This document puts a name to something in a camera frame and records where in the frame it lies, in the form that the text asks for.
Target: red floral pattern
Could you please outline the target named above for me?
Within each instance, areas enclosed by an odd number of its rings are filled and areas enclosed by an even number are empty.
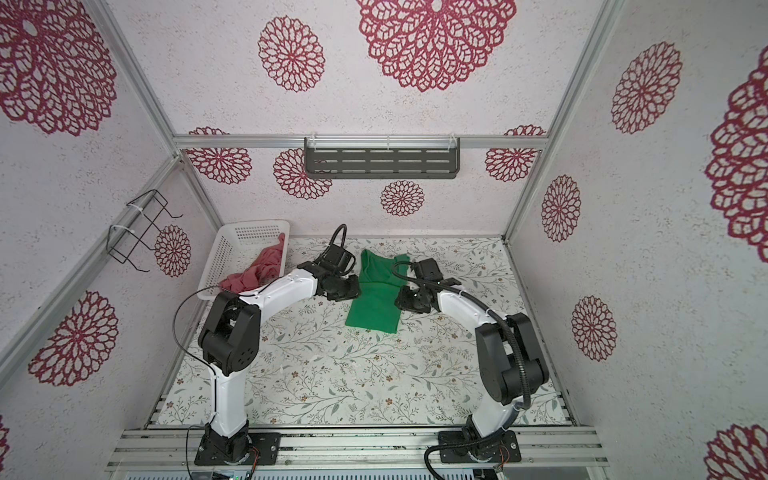
[[[228,135],[218,128],[200,127],[190,135]],[[238,184],[250,175],[250,157],[245,148],[188,148],[197,171],[220,184]]]
[[[535,125],[520,125],[507,130],[504,135],[545,135],[547,132]],[[536,160],[535,148],[492,148],[485,154],[485,169],[491,177],[505,182],[520,180],[528,176]]]
[[[581,197],[573,178],[561,175],[555,178],[541,202],[541,224],[553,242],[570,237],[581,215]]]
[[[181,228],[168,225],[154,242],[154,259],[168,276],[180,276],[187,271],[192,257],[190,239]]]
[[[407,217],[424,204],[424,190],[408,180],[398,180],[384,187],[381,203],[387,213]]]
[[[0,103],[45,133],[98,130],[111,115],[117,72],[76,0],[0,4]]]
[[[280,152],[273,165],[273,173],[280,188],[296,198],[309,200],[328,193],[331,180],[314,180],[304,169],[304,149],[293,148]]]
[[[768,432],[759,425],[718,430],[707,448],[707,480],[768,478]]]
[[[2,415],[0,415],[0,472],[3,469],[3,462],[5,461],[5,454],[8,453],[11,447],[8,445],[8,429],[2,424]]]
[[[488,62],[513,0],[357,0],[368,55],[403,87],[445,90]]]
[[[605,360],[616,348],[616,322],[608,305],[599,298],[579,300],[571,318],[571,331],[578,348],[589,358]]]
[[[261,65],[288,91],[314,87],[326,69],[323,47],[310,27],[295,18],[274,18],[259,38]]]
[[[768,263],[768,47],[749,79],[731,92],[710,139],[710,204],[728,219],[728,234],[757,247]]]
[[[616,128],[633,134],[653,124],[674,98],[682,68],[680,52],[665,41],[639,54],[616,85],[611,108]]]
[[[99,292],[87,291],[29,363],[28,371],[40,383],[73,386],[101,368],[117,337],[114,307]]]

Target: floral tablecloth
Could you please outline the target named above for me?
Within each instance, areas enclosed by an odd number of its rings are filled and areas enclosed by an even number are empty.
[[[327,241],[291,238],[286,272],[315,258]],[[358,258],[363,249],[434,257],[446,277],[495,310],[524,310],[499,239],[347,239],[346,248]],[[403,313],[397,334],[348,327],[350,303],[313,297],[262,320],[259,355],[247,373],[251,424],[463,424],[483,391],[473,334],[441,313]],[[190,351],[200,355],[197,335]],[[199,424],[209,416],[209,371],[187,356],[157,423]],[[516,423],[570,424],[551,382]]]

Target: black mounting plate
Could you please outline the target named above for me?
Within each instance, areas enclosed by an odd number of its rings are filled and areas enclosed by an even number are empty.
[[[464,434],[460,431],[439,432],[437,434],[437,439],[440,445],[467,441],[467,439],[464,438]],[[507,447],[507,450],[509,450],[509,458],[506,458],[507,452],[504,451],[505,463],[518,463],[522,460],[522,456],[520,455],[520,447],[518,446],[518,438],[512,430],[507,430],[504,432],[501,445]],[[493,456],[488,460],[488,463],[499,463],[501,460],[502,453],[499,451],[499,449],[496,449]],[[481,463],[476,462],[471,456],[469,456],[469,451],[467,449],[440,450],[440,461],[443,463]]]
[[[277,454],[280,452],[280,433],[249,433],[251,447],[259,449],[259,461],[256,465],[275,465]],[[221,458],[217,458],[215,449],[208,445],[208,439],[204,436],[200,443],[200,449],[194,459],[195,465],[228,465]],[[253,453],[248,452],[241,465],[253,465]]]

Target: metal bracket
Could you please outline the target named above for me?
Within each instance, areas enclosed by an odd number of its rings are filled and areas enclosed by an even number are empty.
[[[277,454],[280,451],[280,433],[254,433],[248,434],[250,439],[250,446],[248,447],[248,455],[240,463],[241,465],[253,464],[253,452],[251,449],[256,449],[259,452],[259,458],[256,465],[275,465],[277,462]],[[203,437],[200,442],[200,447],[197,449],[197,455],[195,455],[194,464],[199,466],[215,466],[215,465],[227,465],[223,459],[218,458],[215,449],[209,445],[210,440],[208,437]]]
[[[455,137],[441,150],[431,148],[310,147],[304,139],[306,175],[314,179],[456,178],[460,167],[460,140]]]
[[[145,204],[143,207],[139,207],[139,206],[136,204],[136,202],[138,202],[138,201],[139,201],[139,200],[141,200],[142,198],[148,198],[149,200],[147,201],[147,204]],[[149,202],[149,201],[152,201],[152,200],[155,200],[155,201],[156,201],[156,202],[157,202],[157,203],[160,205],[160,209],[159,209],[159,211],[158,211],[158,212],[157,212],[157,213],[154,215],[154,217],[150,218],[150,217],[149,217],[149,216],[146,214],[146,212],[145,212],[144,210],[147,208],[148,202]],[[133,267],[133,268],[135,268],[136,270],[138,270],[138,271],[140,271],[140,272],[144,272],[144,273],[146,273],[146,272],[149,272],[149,270],[142,270],[141,268],[139,268],[138,266],[136,266],[136,264],[135,264],[135,263],[134,263],[134,262],[131,260],[131,258],[130,258],[131,254],[134,252],[134,250],[136,250],[136,247],[138,247],[138,246],[139,246],[139,243],[140,243],[141,245],[144,245],[144,246],[147,248],[147,250],[149,250],[149,251],[154,251],[154,250],[155,250],[154,248],[150,247],[149,245],[147,245],[147,244],[144,242],[144,236],[147,234],[147,232],[148,232],[148,231],[149,231],[149,230],[150,230],[152,227],[154,227],[154,228],[155,228],[155,230],[157,230],[157,232],[161,232],[161,231],[162,231],[162,230],[161,230],[161,229],[160,229],[160,228],[157,226],[157,224],[156,224],[155,222],[157,221],[157,218],[158,218],[158,217],[159,217],[159,216],[160,216],[160,215],[161,215],[163,212],[165,212],[166,214],[168,214],[168,216],[169,216],[170,218],[181,218],[181,217],[183,217],[184,215],[183,215],[183,214],[181,214],[181,215],[173,215],[171,212],[169,212],[169,211],[168,211],[168,209],[167,209],[167,206],[168,206],[168,200],[166,200],[166,199],[165,199],[165,197],[163,197],[163,194],[161,194],[159,191],[157,191],[157,189],[156,189],[156,188],[153,188],[152,190],[149,190],[149,191],[146,191],[146,192],[142,193],[142,194],[141,194],[141,195],[139,195],[138,197],[136,197],[136,198],[134,198],[133,200],[131,200],[130,202],[128,202],[128,203],[126,204],[126,206],[127,206],[127,207],[132,207],[132,208],[136,209],[136,211],[138,211],[138,212],[139,212],[139,213],[140,213],[140,214],[141,214],[141,215],[142,215],[144,218],[146,218],[147,220],[149,220],[149,225],[147,225],[147,228],[145,228],[145,229],[144,229],[144,232],[143,232],[141,235],[137,235],[137,234],[136,234],[136,232],[135,232],[135,230],[131,229],[131,225],[132,225],[132,223],[133,223],[133,222],[131,222],[131,223],[130,223],[130,224],[128,224],[128,225],[110,225],[110,226],[109,226],[109,228],[107,229],[107,243],[105,244],[104,248],[106,249],[106,251],[107,251],[107,254],[108,254],[110,257],[112,257],[112,258],[114,258],[115,260],[117,260],[118,262],[120,262],[120,263],[126,263],[126,262],[128,262],[128,263],[130,263],[130,264],[132,265],[132,267]],[[136,243],[135,243],[135,244],[133,245],[133,247],[131,248],[131,251],[129,251],[127,254],[126,254],[126,253],[122,253],[120,250],[118,250],[118,243],[120,242],[120,239],[119,239],[119,238],[118,238],[118,240],[117,240],[117,241],[115,241],[115,242],[112,242],[112,238],[111,238],[111,236],[112,236],[112,231],[113,231],[113,230],[115,230],[115,229],[123,230],[124,232],[127,232],[127,233],[129,233],[131,236],[133,236],[133,238],[135,238],[135,239],[136,239]]]
[[[446,445],[449,443],[461,443],[466,442],[462,432],[440,432],[437,435],[438,443],[440,445]],[[512,430],[504,432],[501,441],[498,443],[498,447],[492,446],[493,454],[487,462],[482,463],[499,463],[502,460],[504,463],[518,463],[522,460],[520,454],[520,447],[518,446],[518,437]],[[445,449],[440,450],[440,461],[443,463],[472,463],[478,462],[470,454],[468,449]]]

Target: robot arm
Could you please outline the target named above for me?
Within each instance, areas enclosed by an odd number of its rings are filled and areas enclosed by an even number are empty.
[[[346,225],[342,225],[314,261],[300,264],[261,289],[240,294],[224,291],[214,300],[197,339],[211,370],[213,408],[196,465],[235,465],[251,455],[252,440],[243,404],[245,372],[259,352],[262,319],[315,295],[334,301],[360,295],[357,275],[345,277],[355,257],[344,249],[344,237],[342,246],[334,244],[342,228],[346,236]]]
[[[248,436],[243,399],[245,372],[259,351],[262,319],[315,295],[336,301],[360,295],[357,276],[345,276],[352,269],[348,265],[354,256],[343,246],[334,244],[336,233],[328,248],[314,261],[302,263],[263,289],[239,295],[222,292],[214,300],[198,337],[204,360],[212,370],[213,416],[206,425],[196,465],[252,461],[249,460],[252,440]],[[515,410],[519,409],[519,404],[513,401],[524,390],[521,372],[527,373],[529,392],[548,381],[548,371],[530,320],[522,313],[506,316],[485,307],[465,293],[457,280],[443,279],[431,258],[412,266],[416,278],[411,280],[419,288],[411,290],[403,286],[395,304],[401,310],[417,313],[429,313],[435,308],[475,334],[480,377],[486,391],[478,410],[467,419],[462,434],[465,441],[488,437],[510,423]],[[505,329],[507,332],[514,331],[516,343],[521,345],[518,358],[521,357],[524,369],[513,355],[506,353],[499,319],[509,326]],[[497,451],[498,443],[476,446],[468,450],[468,454],[476,461],[488,461]],[[259,457],[259,463],[268,462],[266,455]]]
[[[471,442],[489,437],[514,421],[512,416],[516,410],[527,408],[522,402],[516,402],[526,390],[522,375],[525,375],[529,395],[549,380],[549,371],[531,320],[524,313],[509,316],[487,308],[465,293],[466,289],[456,279],[444,279],[434,259],[412,263],[411,266],[415,278],[409,280],[418,288],[401,287],[395,304],[401,310],[415,313],[429,313],[434,308],[475,334],[480,379],[485,394],[478,409],[467,418],[461,440]],[[499,320],[505,322],[508,328],[502,328]],[[505,332],[514,337],[507,338],[507,343],[513,350],[519,350],[517,359],[514,353],[505,350]],[[498,451],[498,443],[480,444],[467,450],[474,460],[488,461],[491,454]]]

